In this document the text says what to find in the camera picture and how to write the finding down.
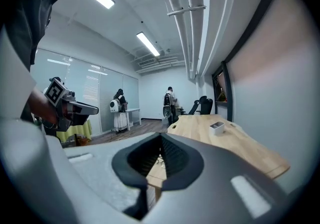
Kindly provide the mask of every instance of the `white table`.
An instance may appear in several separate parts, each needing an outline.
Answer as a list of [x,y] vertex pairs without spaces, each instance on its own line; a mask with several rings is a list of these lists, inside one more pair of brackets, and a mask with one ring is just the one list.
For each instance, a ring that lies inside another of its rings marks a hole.
[[128,130],[130,130],[130,120],[129,120],[129,113],[132,113],[134,111],[138,111],[139,112],[139,124],[141,125],[141,116],[140,116],[140,108],[128,108],[126,109],[126,122],[128,125]]

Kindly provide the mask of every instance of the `white pipe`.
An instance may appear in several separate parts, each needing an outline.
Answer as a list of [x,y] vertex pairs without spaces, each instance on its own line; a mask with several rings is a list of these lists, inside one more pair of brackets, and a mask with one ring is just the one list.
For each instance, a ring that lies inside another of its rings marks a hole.
[[217,30],[217,34],[215,36],[215,39],[214,39],[214,43],[213,43],[213,47],[211,49],[211,52],[210,52],[210,55],[209,55],[209,58],[202,70],[202,68],[200,67],[199,69],[199,75],[200,76],[203,76],[206,74],[210,64],[212,63],[213,61],[213,58],[214,56],[216,55],[216,52],[219,48],[219,45],[220,45],[220,42],[223,38],[223,35],[226,31],[226,27],[227,27],[227,24],[228,24],[228,21],[229,21],[229,17],[230,17],[230,14],[231,14],[231,10],[232,10],[232,6],[233,6],[233,3],[234,3],[234,0],[224,0],[224,5],[223,5],[223,11],[222,11],[222,16],[221,16],[221,20],[220,20],[220,23],[219,23],[219,27],[218,27],[218,30]]
[[160,64],[160,65],[157,65],[157,66],[151,66],[149,68],[141,69],[141,70],[138,70],[136,72],[137,73],[144,73],[144,72],[149,72],[149,71],[161,69],[163,67],[179,66],[179,65],[184,65],[184,64],[185,64],[184,60],[174,61],[174,62],[170,62],[170,63]]
[[153,69],[150,69],[150,70],[141,70],[141,71],[138,72],[138,73],[139,73],[139,74],[141,74],[141,73],[148,73],[148,72],[153,72],[153,71],[160,70],[160,69],[165,69],[165,68],[170,68],[170,67],[176,67],[176,66],[184,66],[184,65],[185,65],[185,62],[183,61],[183,63],[180,63],[180,64],[160,66],[160,67],[153,68]]
[[[180,0],[169,0],[172,11],[177,11],[182,9],[182,5],[180,3]],[[185,67],[188,78],[190,78],[190,56],[189,56],[189,48],[188,48],[188,36],[187,36],[187,29],[186,24],[184,22],[183,15],[177,15],[174,16],[176,20],[176,25],[179,31],[181,45],[182,45],[182,51],[185,59]]]
[[144,55],[144,56],[142,56],[142,57],[138,57],[138,58],[136,58],[136,59],[133,59],[130,63],[132,63],[132,62],[134,62],[134,61],[137,61],[138,59],[144,58],[144,57],[146,57],[146,56],[149,56],[149,55],[153,55],[153,54],[150,52],[149,54],[146,54],[146,55]]
[[145,65],[145,66],[141,66],[142,69],[145,69],[145,68],[148,68],[148,67],[151,67],[151,66],[158,66],[160,64],[166,64],[166,63],[170,63],[170,62],[175,62],[177,61],[177,59],[169,59],[169,60],[162,60],[162,61],[159,61],[159,62],[156,62],[156,63],[153,63],[153,64],[149,64],[149,65]]
[[[204,0],[188,0],[190,8],[203,6]],[[204,9],[198,9],[190,12],[191,16],[191,32],[192,32],[192,73],[191,79],[196,77],[196,70],[199,60],[200,45],[202,38]]]
[[168,54],[168,55],[159,56],[157,58],[160,59],[160,58],[167,58],[167,57],[181,56],[181,55],[183,55],[183,53],[174,53],[174,54]]
[[156,66],[150,66],[150,67],[147,67],[147,68],[143,68],[143,69],[141,69],[141,70],[138,70],[137,72],[142,71],[142,70],[152,69],[152,68],[158,67],[158,66],[164,66],[164,65],[170,65],[170,64],[177,64],[177,63],[182,63],[182,62],[184,62],[184,60],[174,61],[174,62],[169,62],[169,63],[164,63],[164,64],[159,64],[159,65],[156,65]]

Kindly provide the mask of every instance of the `person in black jacket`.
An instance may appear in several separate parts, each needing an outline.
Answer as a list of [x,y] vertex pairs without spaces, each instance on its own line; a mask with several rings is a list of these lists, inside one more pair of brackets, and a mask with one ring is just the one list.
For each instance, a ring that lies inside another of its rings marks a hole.
[[121,105],[121,110],[118,113],[114,113],[114,128],[116,131],[116,134],[119,134],[120,132],[124,132],[127,129],[127,116],[125,113],[125,107],[128,104],[125,97],[124,97],[124,91],[123,89],[119,89],[118,92],[113,97],[114,99],[118,99]]
[[[11,44],[24,66],[30,71],[34,64],[37,46],[44,36],[51,19],[52,5],[57,0],[16,0],[10,4],[9,14],[4,22]],[[62,106],[67,113],[66,105]],[[31,113],[52,123],[57,123],[54,107],[48,99],[34,88],[21,115],[24,121],[33,122]]]

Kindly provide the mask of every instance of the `wooden tabletop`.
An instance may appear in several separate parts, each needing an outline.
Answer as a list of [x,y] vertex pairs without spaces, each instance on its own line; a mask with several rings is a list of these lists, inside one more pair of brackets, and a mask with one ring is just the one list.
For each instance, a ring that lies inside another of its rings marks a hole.
[[[218,121],[225,123],[224,132],[215,136],[209,133],[209,126]],[[219,115],[181,115],[168,128],[168,133],[230,150],[270,178],[276,178],[290,168],[278,153],[259,144],[241,127]],[[148,183],[156,188],[162,187],[162,182],[166,179],[165,172],[160,163],[155,164],[147,176]]]

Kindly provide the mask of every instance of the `wooden table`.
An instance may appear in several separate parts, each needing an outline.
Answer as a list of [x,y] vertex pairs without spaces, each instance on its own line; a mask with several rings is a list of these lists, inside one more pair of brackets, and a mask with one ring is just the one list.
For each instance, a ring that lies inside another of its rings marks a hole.
[[75,134],[84,135],[86,138],[91,140],[92,127],[90,120],[86,121],[84,125],[70,126],[66,132],[57,131],[57,137],[62,143],[66,142],[70,136]]
[[[218,121],[225,123],[224,132],[215,136],[209,133],[209,126]],[[272,179],[290,168],[278,153],[259,144],[241,127],[219,115],[181,115],[179,120],[168,128],[168,133],[230,150]],[[147,176],[149,185],[156,189],[156,200],[161,194],[162,182],[166,179],[165,172],[160,164],[155,164]]]

